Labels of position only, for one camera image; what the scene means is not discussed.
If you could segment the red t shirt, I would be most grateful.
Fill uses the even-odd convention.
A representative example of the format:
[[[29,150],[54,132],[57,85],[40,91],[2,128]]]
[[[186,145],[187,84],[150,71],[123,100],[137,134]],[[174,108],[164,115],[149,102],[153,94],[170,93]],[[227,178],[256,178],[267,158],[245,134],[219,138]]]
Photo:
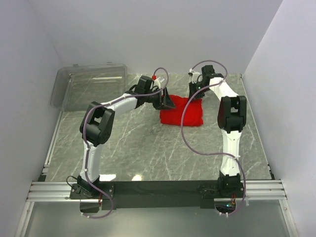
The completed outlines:
[[[187,104],[187,97],[180,97],[178,95],[170,95],[172,102],[176,108],[171,110],[160,111],[160,123],[166,125],[181,125],[181,118],[183,110]],[[201,126],[203,125],[203,109],[202,99],[194,99],[186,109],[183,126]]]

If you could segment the aluminium extrusion frame rail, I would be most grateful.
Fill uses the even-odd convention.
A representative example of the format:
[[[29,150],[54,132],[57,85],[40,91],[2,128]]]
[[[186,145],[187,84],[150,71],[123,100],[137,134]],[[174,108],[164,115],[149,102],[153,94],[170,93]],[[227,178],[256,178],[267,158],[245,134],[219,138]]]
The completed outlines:
[[[70,192],[71,188],[65,182],[33,182],[26,201],[70,201]],[[284,200],[287,199],[287,195],[280,180],[247,180],[246,198],[248,200]]]

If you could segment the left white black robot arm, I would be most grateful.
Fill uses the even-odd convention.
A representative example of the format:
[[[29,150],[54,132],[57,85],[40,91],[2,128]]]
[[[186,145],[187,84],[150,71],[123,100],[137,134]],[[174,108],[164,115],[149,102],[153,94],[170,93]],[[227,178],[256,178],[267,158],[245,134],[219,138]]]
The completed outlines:
[[[115,117],[150,103],[156,110],[174,109],[166,85],[168,78],[140,76],[120,97],[103,103],[91,102],[80,125],[84,144],[83,165],[77,185],[87,198],[94,198],[100,192],[99,163],[103,145],[109,140]]]

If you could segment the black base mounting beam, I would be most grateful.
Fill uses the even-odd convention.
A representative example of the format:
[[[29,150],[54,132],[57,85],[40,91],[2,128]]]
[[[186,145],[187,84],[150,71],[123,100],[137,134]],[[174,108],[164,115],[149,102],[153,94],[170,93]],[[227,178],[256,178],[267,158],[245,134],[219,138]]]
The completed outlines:
[[[84,203],[95,200],[102,210],[121,208],[200,207],[214,209],[216,199],[241,198],[244,184],[218,180],[108,181],[85,188],[71,187],[70,199]]]

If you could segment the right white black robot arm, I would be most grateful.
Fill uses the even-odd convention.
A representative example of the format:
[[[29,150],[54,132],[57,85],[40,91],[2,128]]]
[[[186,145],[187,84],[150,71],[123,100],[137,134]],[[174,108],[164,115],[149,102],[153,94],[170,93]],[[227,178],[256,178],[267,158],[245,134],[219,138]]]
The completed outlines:
[[[191,98],[199,99],[205,92],[212,91],[220,101],[217,124],[223,137],[223,156],[216,190],[209,193],[214,197],[241,198],[244,185],[238,157],[241,133],[246,125],[247,99],[231,89],[224,76],[216,73],[212,65],[202,67],[201,73],[190,69],[188,75]]]

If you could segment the clear plastic storage bin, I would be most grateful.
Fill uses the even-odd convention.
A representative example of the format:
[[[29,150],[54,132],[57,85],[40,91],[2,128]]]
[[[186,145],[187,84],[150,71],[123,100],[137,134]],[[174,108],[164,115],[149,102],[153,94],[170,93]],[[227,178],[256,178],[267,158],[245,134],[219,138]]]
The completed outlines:
[[[125,91],[126,65],[73,65],[57,72],[50,104],[66,112],[86,111],[91,102],[108,102],[120,97]]]

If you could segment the right aluminium side rail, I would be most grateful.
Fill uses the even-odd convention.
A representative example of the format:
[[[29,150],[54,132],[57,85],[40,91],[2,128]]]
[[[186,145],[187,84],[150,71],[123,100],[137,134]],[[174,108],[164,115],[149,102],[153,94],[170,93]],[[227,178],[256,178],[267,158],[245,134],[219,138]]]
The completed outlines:
[[[274,175],[274,173],[272,171],[272,168],[271,168],[269,163],[268,163],[268,168],[269,168],[269,174],[271,176],[271,179],[275,183],[278,183],[278,184],[280,184],[282,186],[282,188],[281,188],[281,190],[282,190],[282,195],[281,196],[282,197],[279,199],[279,204],[280,204],[281,209],[282,209],[282,215],[284,217],[284,220],[285,220],[285,223],[286,223],[286,227],[287,227],[287,230],[289,232],[289,236],[290,237],[298,237],[299,236],[299,232],[297,230],[297,226],[296,226],[294,217],[292,215],[291,208],[289,206],[288,196],[286,194],[284,185],[283,185],[281,179],[276,179],[275,178],[275,175]]]

